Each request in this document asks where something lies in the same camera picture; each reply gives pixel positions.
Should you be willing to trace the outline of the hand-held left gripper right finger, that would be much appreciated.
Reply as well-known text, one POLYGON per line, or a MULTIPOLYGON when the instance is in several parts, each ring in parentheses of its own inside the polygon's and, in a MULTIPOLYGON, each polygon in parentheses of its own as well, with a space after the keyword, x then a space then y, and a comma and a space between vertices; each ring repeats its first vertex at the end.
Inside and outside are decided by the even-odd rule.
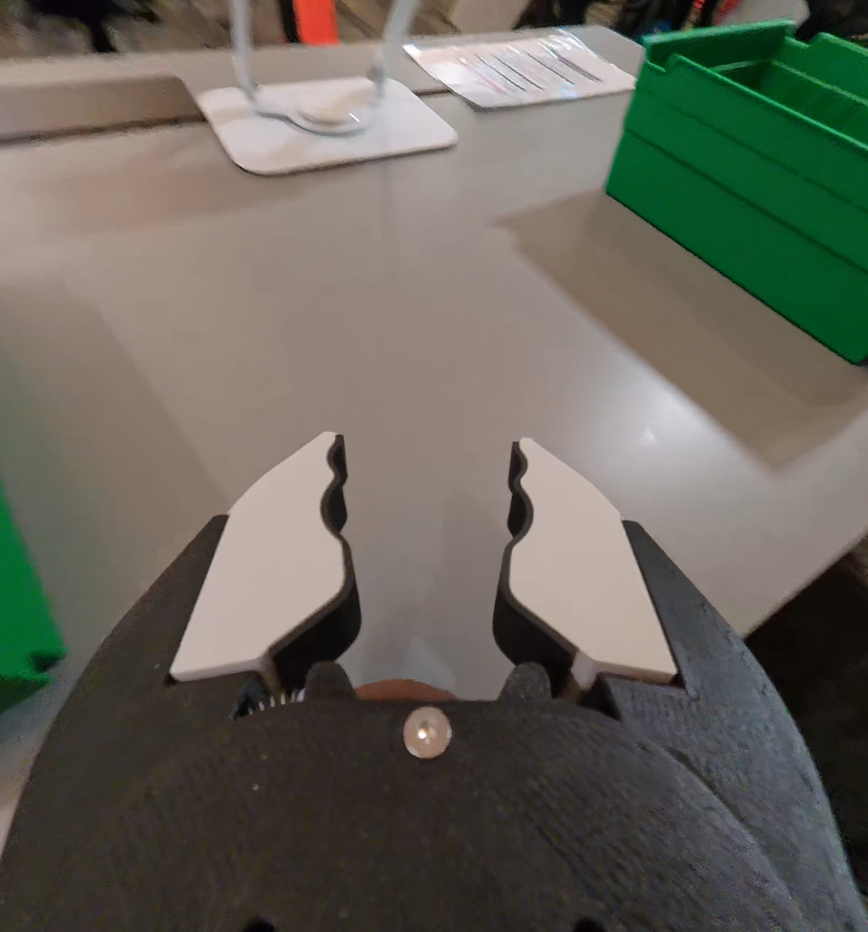
POLYGON ((677 663, 618 509, 531 438, 512 444, 508 486, 492 624, 504 656, 542 666, 556 694, 602 675, 672 685, 677 663))

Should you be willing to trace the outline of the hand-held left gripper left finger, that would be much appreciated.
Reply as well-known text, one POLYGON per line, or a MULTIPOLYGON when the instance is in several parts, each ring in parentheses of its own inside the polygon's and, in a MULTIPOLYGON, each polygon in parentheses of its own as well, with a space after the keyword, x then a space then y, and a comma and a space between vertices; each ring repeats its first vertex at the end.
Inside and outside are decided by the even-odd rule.
POLYGON ((313 665, 356 640, 360 608, 347 522, 345 439, 321 433, 230 508, 169 674, 255 673, 302 690, 313 665))

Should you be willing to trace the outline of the grey desk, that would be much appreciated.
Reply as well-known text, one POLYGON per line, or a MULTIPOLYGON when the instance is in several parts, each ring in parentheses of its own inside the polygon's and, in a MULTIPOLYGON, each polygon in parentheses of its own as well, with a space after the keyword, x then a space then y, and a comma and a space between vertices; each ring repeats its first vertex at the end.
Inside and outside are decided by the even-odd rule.
POLYGON ((0 144, 0 475, 67 644, 0 718, 0 804, 103 636, 323 431, 356 682, 494 694, 521 437, 742 633, 868 532, 868 369, 604 195, 625 97, 428 103, 451 149, 286 178, 195 119, 0 144))

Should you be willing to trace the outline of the laminated paper sheet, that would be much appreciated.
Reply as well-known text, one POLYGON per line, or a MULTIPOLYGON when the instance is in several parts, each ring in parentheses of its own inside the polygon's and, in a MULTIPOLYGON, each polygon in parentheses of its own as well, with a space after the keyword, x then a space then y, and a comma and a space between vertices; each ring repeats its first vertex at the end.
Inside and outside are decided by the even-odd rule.
POLYGON ((611 96, 633 90, 636 83, 635 74, 566 31, 403 48, 428 76, 479 110, 611 96))

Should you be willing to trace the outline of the orange cone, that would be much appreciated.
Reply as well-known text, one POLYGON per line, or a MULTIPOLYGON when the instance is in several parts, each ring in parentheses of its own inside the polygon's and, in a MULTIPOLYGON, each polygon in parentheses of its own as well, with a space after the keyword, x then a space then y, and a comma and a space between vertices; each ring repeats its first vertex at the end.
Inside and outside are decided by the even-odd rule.
POLYGON ((340 44, 335 1, 287 1, 281 3, 288 42, 308 46, 340 44))

